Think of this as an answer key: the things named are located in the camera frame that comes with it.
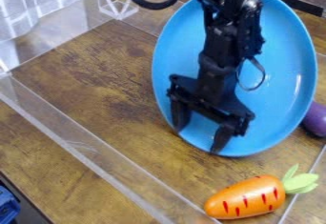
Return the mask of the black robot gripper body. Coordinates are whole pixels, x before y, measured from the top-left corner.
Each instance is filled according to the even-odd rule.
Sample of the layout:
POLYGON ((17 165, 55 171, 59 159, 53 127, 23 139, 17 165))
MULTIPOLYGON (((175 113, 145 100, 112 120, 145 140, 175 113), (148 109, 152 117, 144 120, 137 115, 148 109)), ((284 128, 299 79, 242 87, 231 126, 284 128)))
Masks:
POLYGON ((219 65, 202 52, 199 66, 196 78, 178 74, 170 76, 170 100, 186 103, 191 112, 215 121, 219 127, 234 125, 234 135, 243 135, 255 114, 235 95, 239 65, 219 65))

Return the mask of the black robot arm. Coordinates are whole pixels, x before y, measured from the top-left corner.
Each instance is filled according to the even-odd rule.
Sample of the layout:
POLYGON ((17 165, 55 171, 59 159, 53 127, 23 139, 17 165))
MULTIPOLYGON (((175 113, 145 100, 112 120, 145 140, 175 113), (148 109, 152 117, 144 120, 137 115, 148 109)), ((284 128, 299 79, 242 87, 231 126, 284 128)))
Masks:
POLYGON ((218 153, 232 137, 247 131, 255 114, 235 95, 244 61, 256 63, 264 40, 259 15, 262 0, 199 0, 204 43, 195 78, 171 75, 167 95, 172 123, 182 130, 196 112, 219 124, 210 152, 218 153))

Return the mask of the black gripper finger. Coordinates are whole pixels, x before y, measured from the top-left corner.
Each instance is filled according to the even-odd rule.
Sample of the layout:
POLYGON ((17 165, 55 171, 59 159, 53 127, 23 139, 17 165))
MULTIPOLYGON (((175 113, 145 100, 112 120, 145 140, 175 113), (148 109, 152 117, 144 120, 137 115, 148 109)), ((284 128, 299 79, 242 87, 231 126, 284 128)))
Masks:
POLYGON ((212 144, 210 147, 210 153, 211 154, 218 154, 219 151, 224 149, 227 146, 231 138, 234 137, 235 134, 235 127, 231 124, 223 124, 214 135, 212 139, 212 144))
POLYGON ((191 118, 188 105, 178 100, 171 101, 172 124, 178 132, 187 126, 191 118))

